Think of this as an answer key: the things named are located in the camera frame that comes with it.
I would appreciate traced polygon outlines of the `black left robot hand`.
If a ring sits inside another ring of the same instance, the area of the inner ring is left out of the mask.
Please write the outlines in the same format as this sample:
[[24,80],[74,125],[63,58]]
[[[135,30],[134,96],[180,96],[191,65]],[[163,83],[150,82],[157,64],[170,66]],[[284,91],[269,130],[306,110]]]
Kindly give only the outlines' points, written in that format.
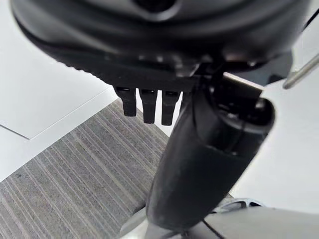
[[227,195],[273,127],[253,84],[288,76],[308,0],[13,0],[24,35],[66,66],[112,85],[124,114],[164,125],[182,108],[147,201],[148,220],[175,232]]

